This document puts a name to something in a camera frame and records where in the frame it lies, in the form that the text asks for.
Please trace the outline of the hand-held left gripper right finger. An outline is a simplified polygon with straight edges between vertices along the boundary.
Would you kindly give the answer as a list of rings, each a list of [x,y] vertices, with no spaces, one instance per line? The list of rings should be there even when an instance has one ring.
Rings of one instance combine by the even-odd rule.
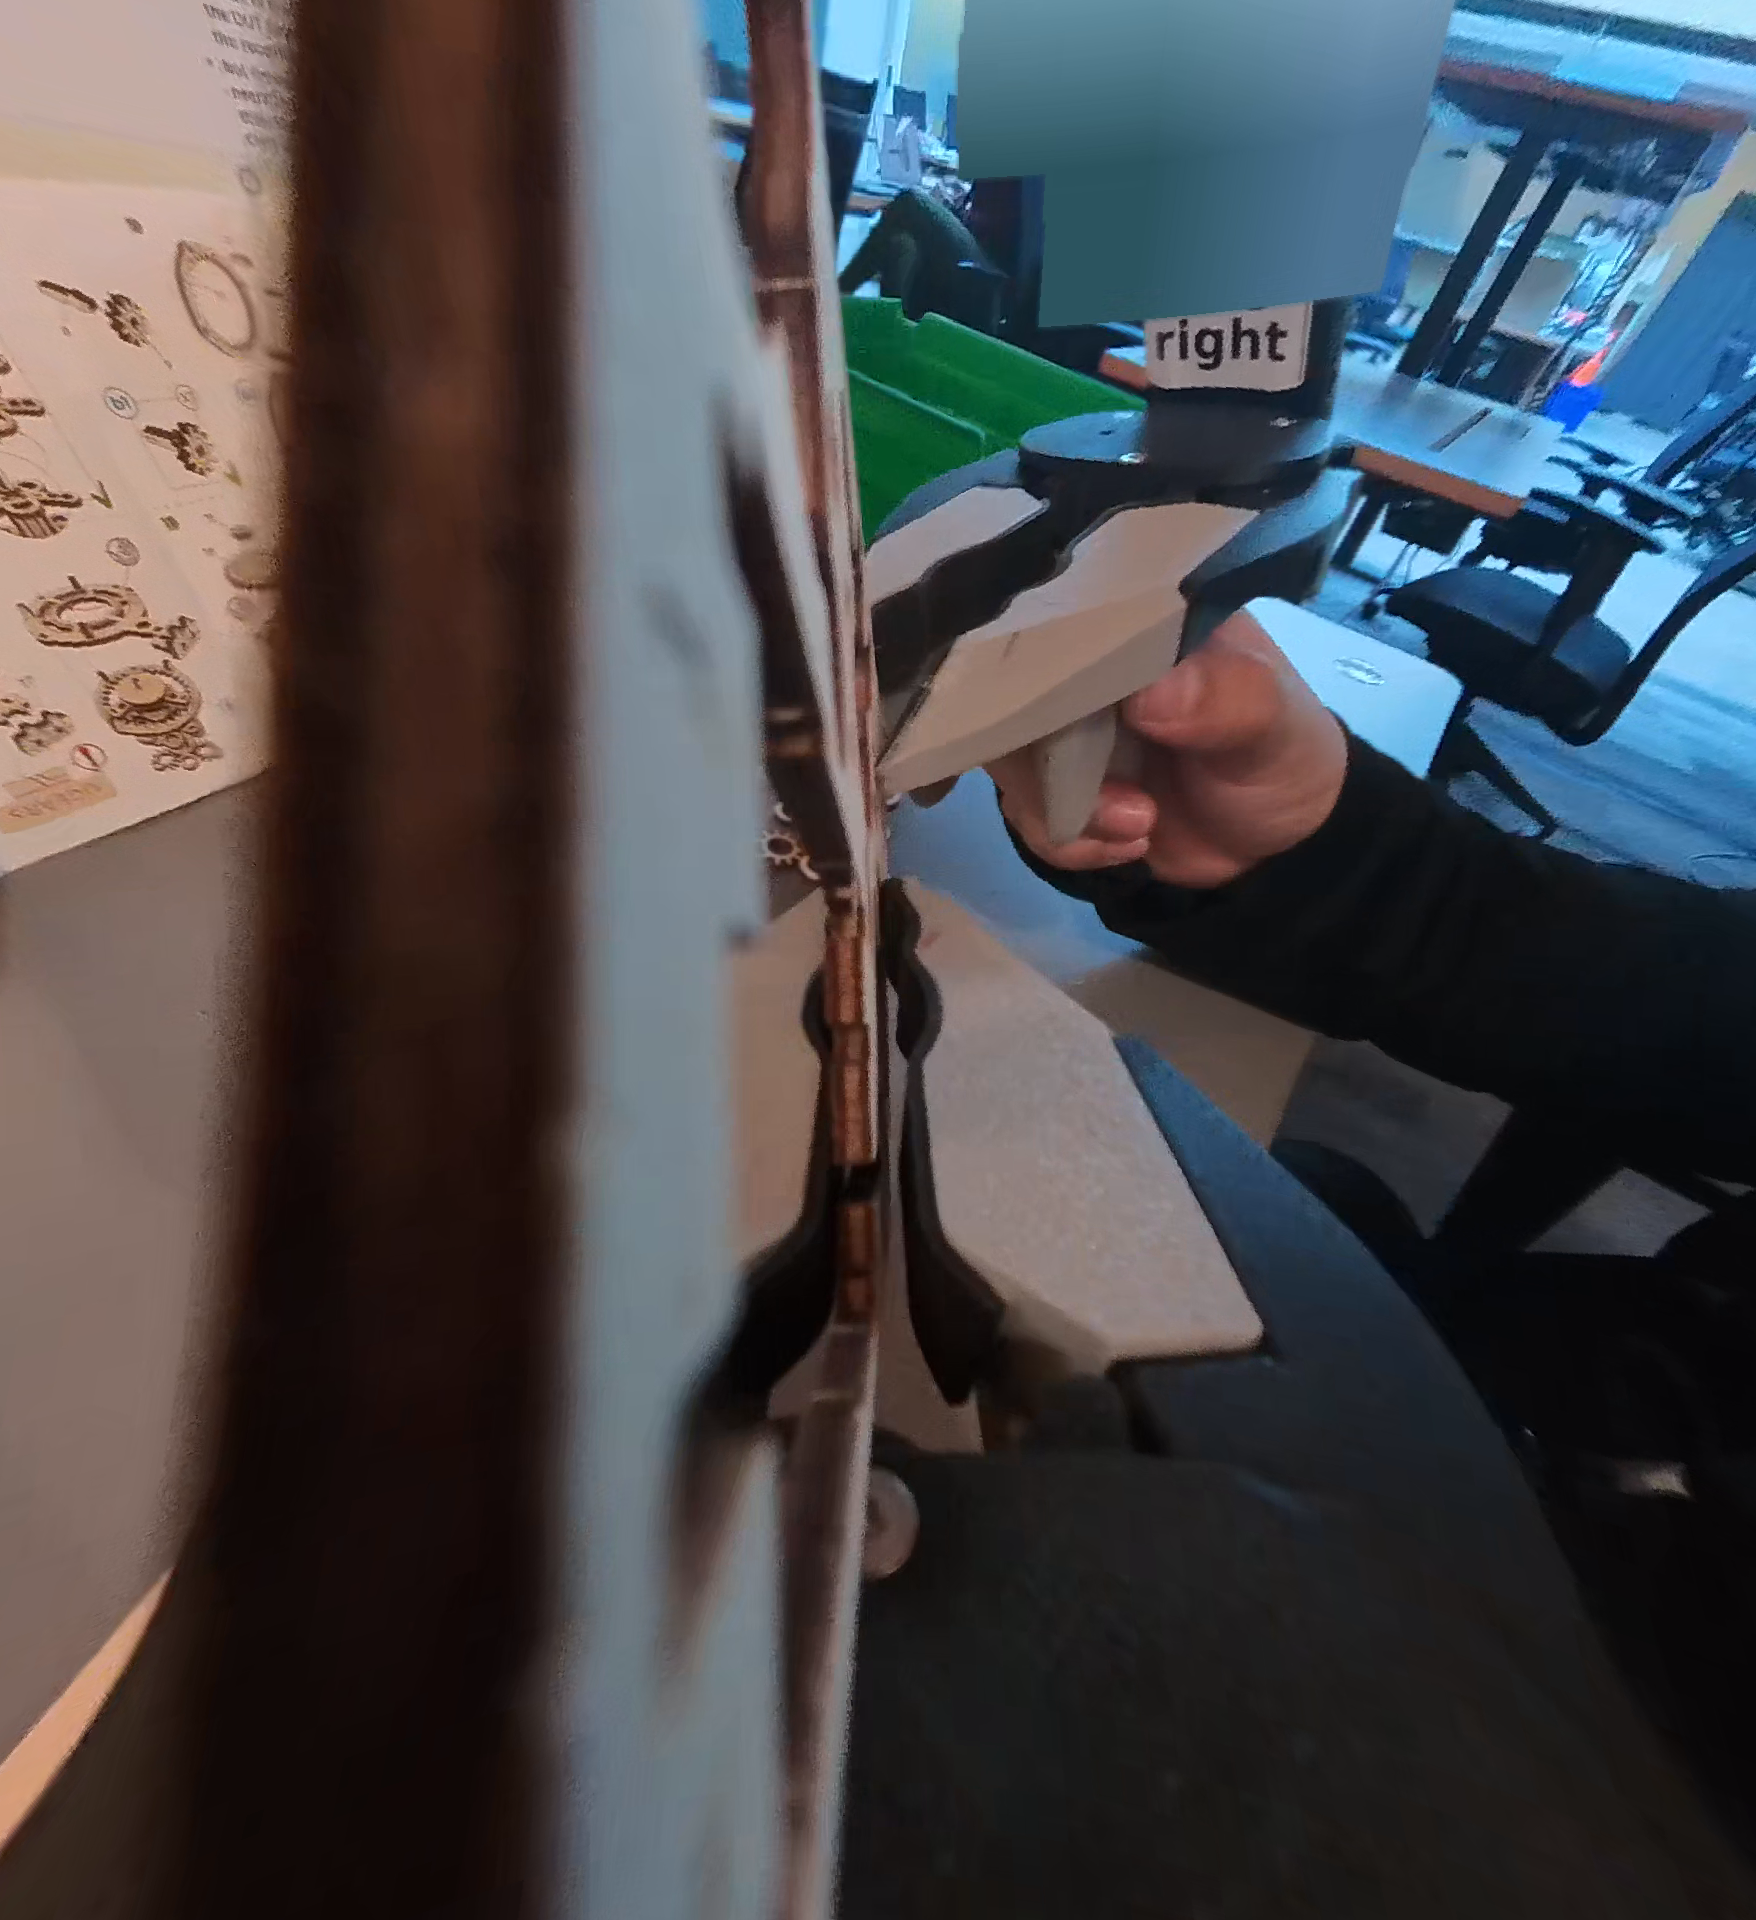
[[[1105,1022],[914,879],[885,928],[908,1305],[939,1395],[1254,1352],[1260,1316]]]

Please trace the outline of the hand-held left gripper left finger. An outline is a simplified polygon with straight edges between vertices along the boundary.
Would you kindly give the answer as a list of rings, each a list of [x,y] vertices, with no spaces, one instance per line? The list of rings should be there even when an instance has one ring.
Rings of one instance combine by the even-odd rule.
[[[699,1420],[807,1420],[836,1380],[841,1198],[825,1019],[826,904],[798,900],[732,958],[732,1254],[738,1298]]]

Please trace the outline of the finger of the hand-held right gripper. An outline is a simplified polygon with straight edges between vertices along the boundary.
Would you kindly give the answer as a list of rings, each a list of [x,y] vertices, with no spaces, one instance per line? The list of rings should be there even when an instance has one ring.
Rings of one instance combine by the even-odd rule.
[[[868,552],[882,708],[905,708],[977,627],[1051,578],[1068,542],[1053,503],[1021,488],[971,488]]]
[[[885,794],[1026,754],[1040,803],[1094,806],[1122,702],[1176,660],[1184,583],[1256,521],[1252,509],[1169,501],[1119,509],[1063,566],[965,632],[880,763]]]

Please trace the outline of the laser-cut wooden parts sheet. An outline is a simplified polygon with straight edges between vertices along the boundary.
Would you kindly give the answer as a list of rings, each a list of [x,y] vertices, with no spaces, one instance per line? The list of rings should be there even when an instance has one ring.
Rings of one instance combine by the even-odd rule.
[[[812,4],[302,4],[272,767],[196,1504],[0,1916],[833,1916],[892,1254]],[[732,958],[826,904],[836,1380],[699,1420]]]

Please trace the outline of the person's right forearm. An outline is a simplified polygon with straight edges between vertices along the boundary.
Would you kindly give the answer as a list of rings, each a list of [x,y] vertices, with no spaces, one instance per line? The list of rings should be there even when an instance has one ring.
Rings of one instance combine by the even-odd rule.
[[[1756,1188],[1756,892],[1507,835],[1341,745],[1325,822],[1226,884],[1021,856],[1216,993]]]

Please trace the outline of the person's right hand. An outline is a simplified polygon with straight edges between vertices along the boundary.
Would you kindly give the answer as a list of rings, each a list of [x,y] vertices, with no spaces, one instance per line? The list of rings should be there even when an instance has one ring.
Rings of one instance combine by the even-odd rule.
[[[1026,750],[988,767],[1009,829],[1066,873],[1141,861],[1155,879],[1216,889],[1309,840],[1328,818],[1350,742],[1254,612],[1122,703],[1133,775],[1105,777],[1079,840],[1055,842]]]

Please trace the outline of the large green plastic bin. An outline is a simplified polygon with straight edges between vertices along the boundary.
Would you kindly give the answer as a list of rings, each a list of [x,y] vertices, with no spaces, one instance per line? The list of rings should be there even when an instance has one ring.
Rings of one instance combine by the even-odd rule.
[[[863,538],[919,486],[1059,420],[1141,412],[1140,396],[899,300],[845,297],[844,345]]]

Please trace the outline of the brown-edged office table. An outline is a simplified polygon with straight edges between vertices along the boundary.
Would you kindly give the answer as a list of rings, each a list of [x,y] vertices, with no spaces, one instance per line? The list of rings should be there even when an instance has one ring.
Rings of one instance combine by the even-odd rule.
[[[1562,431],[1551,420],[1396,371],[1393,349],[1346,341],[1325,427],[1325,470],[1357,476],[1330,562],[1376,587],[1361,552],[1390,506],[1429,501],[1467,525],[1509,518],[1546,476]]]

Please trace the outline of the silver laptop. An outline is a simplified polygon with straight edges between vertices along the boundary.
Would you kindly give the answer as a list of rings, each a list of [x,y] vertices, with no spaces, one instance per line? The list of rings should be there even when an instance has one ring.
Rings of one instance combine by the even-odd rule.
[[[1252,602],[1249,612],[1354,736],[1420,779],[1431,775],[1443,733],[1462,699],[1455,675],[1274,597]]]

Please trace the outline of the dark chair back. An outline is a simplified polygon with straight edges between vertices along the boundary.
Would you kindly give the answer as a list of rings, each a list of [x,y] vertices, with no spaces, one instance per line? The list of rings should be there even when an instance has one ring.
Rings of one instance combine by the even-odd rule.
[[[986,337],[1004,325],[1004,270],[945,202],[918,187],[892,198],[841,268],[844,297],[870,285],[910,323],[942,316]]]

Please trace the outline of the black office chair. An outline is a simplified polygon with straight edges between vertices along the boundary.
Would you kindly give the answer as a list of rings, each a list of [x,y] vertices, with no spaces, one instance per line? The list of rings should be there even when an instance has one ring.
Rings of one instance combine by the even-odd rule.
[[[1699,401],[1644,464],[1586,440],[1546,464],[1569,476],[1567,499],[1648,533],[1707,548],[1743,538],[1756,528],[1756,374]]]
[[[1586,749],[1611,733],[1659,660],[1712,606],[1756,575],[1756,530],[1731,540],[1682,590],[1639,645],[1604,622],[1602,609],[1630,560],[1664,550],[1656,533],[1582,496],[1543,493],[1582,536],[1582,550],[1558,594],[1519,575],[1448,568],[1393,588],[1384,609],[1420,629],[1425,660],[1457,683],[1428,779],[1448,789],[1483,777],[1527,815],[1546,842],[1561,820],[1501,763],[1473,725],[1476,705],[1543,725],[1567,746]]]

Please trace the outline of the person's black clothed body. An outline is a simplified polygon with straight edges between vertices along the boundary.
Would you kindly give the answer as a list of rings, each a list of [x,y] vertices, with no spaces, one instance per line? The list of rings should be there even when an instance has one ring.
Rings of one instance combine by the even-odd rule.
[[[1634,1696],[1756,1868],[1756,1183],[1652,1252],[1421,1235],[1328,1146],[1295,1174],[1519,1452]]]

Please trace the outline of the assembly instruction leaflet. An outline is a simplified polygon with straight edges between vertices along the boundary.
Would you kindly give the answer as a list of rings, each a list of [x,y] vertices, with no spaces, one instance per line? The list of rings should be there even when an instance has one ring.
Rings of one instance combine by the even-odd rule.
[[[282,307],[238,198],[0,178],[0,879],[266,764]]]

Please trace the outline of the white printed task sheet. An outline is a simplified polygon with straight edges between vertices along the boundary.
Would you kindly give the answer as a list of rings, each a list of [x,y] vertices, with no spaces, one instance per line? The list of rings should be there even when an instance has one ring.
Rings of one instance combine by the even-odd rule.
[[[0,178],[278,185],[290,23],[276,3],[0,3]]]

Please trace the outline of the black metal frame post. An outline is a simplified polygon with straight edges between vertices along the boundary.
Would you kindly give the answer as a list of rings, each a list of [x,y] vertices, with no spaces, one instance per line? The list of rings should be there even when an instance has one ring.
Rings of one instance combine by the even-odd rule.
[[[1521,276],[1582,178],[1572,144],[1543,125],[1521,131],[1467,238],[1425,307],[1398,375],[1460,387]]]

